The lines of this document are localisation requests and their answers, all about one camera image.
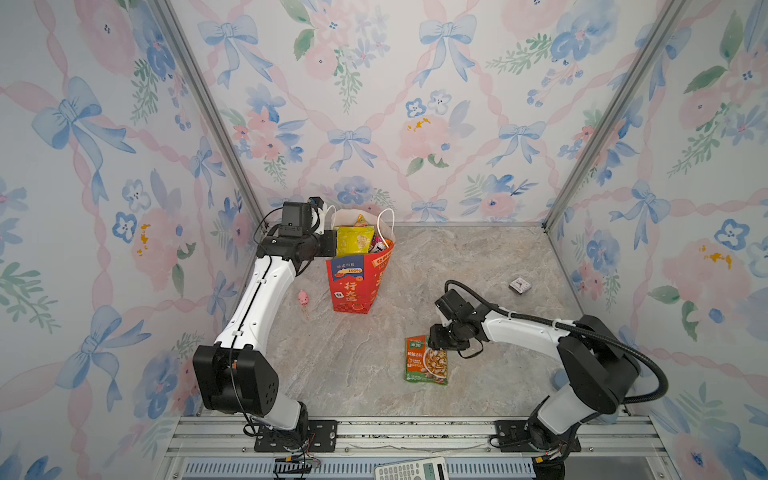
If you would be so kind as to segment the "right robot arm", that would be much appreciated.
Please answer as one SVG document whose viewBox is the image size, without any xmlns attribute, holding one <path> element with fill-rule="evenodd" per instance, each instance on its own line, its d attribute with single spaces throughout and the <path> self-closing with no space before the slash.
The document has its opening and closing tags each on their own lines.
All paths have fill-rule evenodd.
<svg viewBox="0 0 768 480">
<path fill-rule="evenodd" d="M 474 305 L 454 289 L 439 297 L 435 305 L 441 321 L 430 328 L 429 346 L 433 350 L 461 353 L 473 340 L 505 343 L 562 364 L 565 385 L 537 405 L 521 433 L 510 440 L 495 439 L 500 448 L 527 445 L 544 452 L 567 445 L 582 423 L 615 413 L 641 373 L 635 357 L 594 317 L 564 323 L 534 321 L 498 306 Z"/>
</svg>

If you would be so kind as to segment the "green noodle snack packet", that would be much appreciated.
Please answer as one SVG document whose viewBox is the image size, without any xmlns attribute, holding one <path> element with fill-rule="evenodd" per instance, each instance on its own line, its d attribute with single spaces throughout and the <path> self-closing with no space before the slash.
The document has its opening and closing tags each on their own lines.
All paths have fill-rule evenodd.
<svg viewBox="0 0 768 480">
<path fill-rule="evenodd" d="M 405 340 L 404 379 L 409 383 L 448 384 L 448 358 L 445 351 L 433 350 L 425 335 Z"/>
</svg>

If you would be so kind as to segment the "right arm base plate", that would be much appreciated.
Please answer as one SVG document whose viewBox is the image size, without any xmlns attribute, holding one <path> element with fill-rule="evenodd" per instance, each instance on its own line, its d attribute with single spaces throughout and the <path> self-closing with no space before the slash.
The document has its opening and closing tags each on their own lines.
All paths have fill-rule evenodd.
<svg viewBox="0 0 768 480">
<path fill-rule="evenodd" d="M 489 444 L 502 452 L 523 452 L 554 455 L 555 453 L 580 452 L 581 444 L 575 434 L 567 430 L 554 434 L 538 422 L 527 420 L 497 420 L 495 433 Z"/>
</svg>

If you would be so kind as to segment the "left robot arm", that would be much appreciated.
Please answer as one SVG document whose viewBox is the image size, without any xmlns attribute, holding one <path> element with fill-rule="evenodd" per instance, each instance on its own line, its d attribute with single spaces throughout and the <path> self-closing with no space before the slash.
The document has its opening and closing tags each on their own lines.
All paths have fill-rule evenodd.
<svg viewBox="0 0 768 480">
<path fill-rule="evenodd" d="M 302 443 L 309 430 L 306 406 L 280 391 L 279 376 L 266 358 L 267 341 L 297 276 L 315 259 L 336 255 L 336 232 L 325 229 L 329 207 L 319 197 L 273 211 L 280 221 L 257 243 L 238 306 L 215 342 L 198 346 L 193 368 L 206 409 L 244 416 L 248 435 L 264 426 Z"/>
</svg>

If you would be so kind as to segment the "yellow snack packet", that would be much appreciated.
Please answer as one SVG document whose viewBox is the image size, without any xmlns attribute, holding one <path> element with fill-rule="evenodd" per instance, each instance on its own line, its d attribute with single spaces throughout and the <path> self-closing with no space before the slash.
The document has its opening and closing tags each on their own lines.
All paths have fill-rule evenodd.
<svg viewBox="0 0 768 480">
<path fill-rule="evenodd" d="M 374 236 L 375 228 L 372 226 L 339 227 L 336 230 L 336 257 L 368 254 Z"/>
</svg>

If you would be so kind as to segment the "orange Fox's candy bag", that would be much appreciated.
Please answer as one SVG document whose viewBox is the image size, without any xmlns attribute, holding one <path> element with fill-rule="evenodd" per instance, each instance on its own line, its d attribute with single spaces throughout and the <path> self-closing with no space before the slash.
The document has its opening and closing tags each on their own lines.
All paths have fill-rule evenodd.
<svg viewBox="0 0 768 480">
<path fill-rule="evenodd" d="M 370 222 L 368 222 L 365 217 L 360 214 L 354 224 L 355 228 L 368 228 L 373 229 L 374 233 L 371 238 L 371 242 L 369 245 L 369 254 L 373 253 L 379 253 L 387 250 L 390 247 L 389 241 L 386 240 L 383 236 L 381 236 L 378 233 L 378 230 L 375 226 L 373 226 Z"/>
</svg>

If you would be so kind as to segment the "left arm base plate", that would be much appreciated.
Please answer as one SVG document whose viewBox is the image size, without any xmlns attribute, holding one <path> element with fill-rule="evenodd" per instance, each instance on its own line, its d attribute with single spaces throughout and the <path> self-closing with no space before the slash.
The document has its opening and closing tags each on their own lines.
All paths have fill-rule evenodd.
<svg viewBox="0 0 768 480">
<path fill-rule="evenodd" d="M 300 420 L 293 430 L 260 426 L 254 438 L 257 453 L 333 453 L 339 422 L 336 420 Z"/>
</svg>

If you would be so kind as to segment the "red paper gift bag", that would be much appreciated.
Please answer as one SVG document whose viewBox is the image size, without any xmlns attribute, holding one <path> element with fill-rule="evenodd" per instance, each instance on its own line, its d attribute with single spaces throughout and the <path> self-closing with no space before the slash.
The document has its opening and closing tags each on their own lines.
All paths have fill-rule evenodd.
<svg viewBox="0 0 768 480">
<path fill-rule="evenodd" d="M 354 227 L 360 214 L 389 241 L 390 247 L 373 254 L 335 256 L 326 262 L 333 310 L 340 313 L 366 314 L 370 311 L 395 248 L 395 215 L 390 208 L 378 214 L 359 209 L 334 209 L 331 228 L 336 231 L 339 227 Z"/>
</svg>

